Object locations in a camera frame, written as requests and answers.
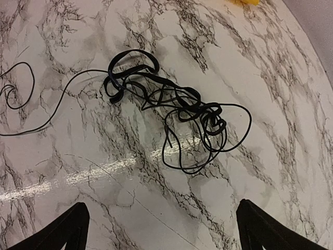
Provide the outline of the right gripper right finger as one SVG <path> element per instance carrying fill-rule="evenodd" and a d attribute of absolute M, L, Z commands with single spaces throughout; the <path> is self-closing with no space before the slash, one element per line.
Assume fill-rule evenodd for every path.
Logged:
<path fill-rule="evenodd" d="M 240 201 L 236 217 L 242 249 L 325 250 L 288 229 L 248 199 Z"/>

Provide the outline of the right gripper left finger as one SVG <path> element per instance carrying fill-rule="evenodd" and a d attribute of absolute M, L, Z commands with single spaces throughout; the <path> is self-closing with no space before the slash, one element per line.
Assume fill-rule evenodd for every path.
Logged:
<path fill-rule="evenodd" d="M 75 203 L 41 231 L 10 249 L 86 249 L 89 220 L 85 203 Z"/>

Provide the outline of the yellow bin far right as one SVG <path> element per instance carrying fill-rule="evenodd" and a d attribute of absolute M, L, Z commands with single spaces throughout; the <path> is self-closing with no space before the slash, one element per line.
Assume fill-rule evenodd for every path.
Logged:
<path fill-rule="evenodd" d="M 247 5 L 258 5 L 260 3 L 260 0 L 230 0 L 230 2 L 234 4 L 247 4 Z"/>

